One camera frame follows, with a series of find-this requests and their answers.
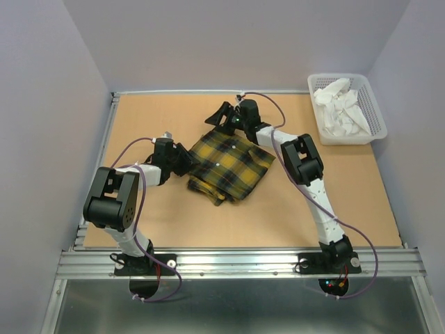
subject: yellow plaid shirt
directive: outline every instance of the yellow plaid shirt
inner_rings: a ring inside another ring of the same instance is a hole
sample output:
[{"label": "yellow plaid shirt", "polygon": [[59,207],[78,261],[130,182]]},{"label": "yellow plaid shirt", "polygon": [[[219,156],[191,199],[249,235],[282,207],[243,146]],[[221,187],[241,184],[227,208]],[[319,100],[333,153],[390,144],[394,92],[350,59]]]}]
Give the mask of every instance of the yellow plaid shirt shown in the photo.
[{"label": "yellow plaid shirt", "polygon": [[200,164],[189,173],[188,188],[206,194],[214,205],[243,200],[275,159],[247,139],[216,130],[203,136],[189,152]]}]

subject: screw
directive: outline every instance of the screw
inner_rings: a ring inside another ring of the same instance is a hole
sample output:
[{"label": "screw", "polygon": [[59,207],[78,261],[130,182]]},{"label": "screw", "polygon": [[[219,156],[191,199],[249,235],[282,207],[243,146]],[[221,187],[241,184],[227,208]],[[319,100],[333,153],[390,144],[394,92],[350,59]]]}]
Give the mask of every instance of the screw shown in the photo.
[{"label": "screw", "polygon": [[168,260],[168,261],[167,261],[167,265],[168,265],[170,268],[176,268],[176,262],[175,262],[174,260]]},{"label": "screw", "polygon": [[353,257],[352,259],[350,259],[350,263],[355,268],[360,267],[360,260],[357,257]]},{"label": "screw", "polygon": [[162,135],[162,137],[163,137],[163,138],[169,138],[169,139],[171,139],[171,138],[173,138],[173,135],[172,135],[170,132],[166,131],[166,132],[164,132],[164,134]]},{"label": "screw", "polygon": [[309,263],[306,259],[300,259],[298,265],[300,267],[302,267],[303,269],[306,269],[307,267],[309,267]]},{"label": "screw", "polygon": [[115,269],[117,269],[117,270],[120,270],[120,269],[124,268],[124,266],[121,265],[120,263],[115,263],[115,264],[114,264],[114,267],[115,267]]}]

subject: white towel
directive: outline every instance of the white towel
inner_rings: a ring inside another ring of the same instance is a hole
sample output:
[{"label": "white towel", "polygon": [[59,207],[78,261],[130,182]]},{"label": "white towel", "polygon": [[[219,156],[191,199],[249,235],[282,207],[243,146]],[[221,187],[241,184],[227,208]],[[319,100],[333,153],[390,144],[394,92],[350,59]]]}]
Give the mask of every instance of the white towel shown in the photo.
[{"label": "white towel", "polygon": [[314,93],[315,103],[323,107],[323,129],[333,136],[370,136],[368,121],[357,104],[358,92],[348,88],[349,79],[341,78]]}]

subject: white basket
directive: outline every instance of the white basket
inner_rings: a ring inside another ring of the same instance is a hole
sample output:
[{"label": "white basket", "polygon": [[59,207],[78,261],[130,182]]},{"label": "white basket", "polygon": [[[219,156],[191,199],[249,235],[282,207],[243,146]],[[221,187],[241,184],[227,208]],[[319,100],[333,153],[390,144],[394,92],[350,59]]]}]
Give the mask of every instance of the white basket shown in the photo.
[{"label": "white basket", "polygon": [[[371,136],[333,136],[323,130],[323,107],[315,104],[314,92],[324,88],[330,83],[340,79],[349,78],[349,89],[358,90],[358,105],[363,111],[364,117],[371,128]],[[366,77],[360,74],[347,73],[322,73],[313,74],[307,78],[309,91],[311,93],[312,106],[317,121],[320,142],[323,145],[363,145],[374,139],[382,139],[387,136],[388,130],[382,118],[382,114],[375,100],[374,93]]]}]

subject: wooden table surface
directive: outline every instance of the wooden table surface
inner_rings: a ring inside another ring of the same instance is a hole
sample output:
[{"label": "wooden table surface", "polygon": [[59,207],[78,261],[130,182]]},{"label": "wooden table surface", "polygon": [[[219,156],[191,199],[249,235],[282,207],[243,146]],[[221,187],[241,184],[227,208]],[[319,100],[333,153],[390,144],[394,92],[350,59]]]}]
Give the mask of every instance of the wooden table surface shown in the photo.
[{"label": "wooden table surface", "polygon": [[[282,107],[291,134],[312,135],[325,165],[325,186],[335,214],[367,234],[376,246],[400,246],[401,240],[370,145],[323,146],[318,139],[309,95],[271,95]],[[261,119],[281,123],[275,107],[253,97]],[[187,149],[212,126],[204,120],[233,95],[123,95],[120,97],[104,165],[110,166],[132,140],[165,131]],[[153,152],[149,141],[135,144],[118,165],[142,162]],[[214,206],[186,188],[188,177],[172,173],[163,185],[147,190],[139,227],[155,247],[311,247],[318,246],[314,220],[303,196],[287,180],[277,160],[242,202]],[[345,229],[354,246],[368,246]],[[115,246],[93,224],[85,247]]]}]

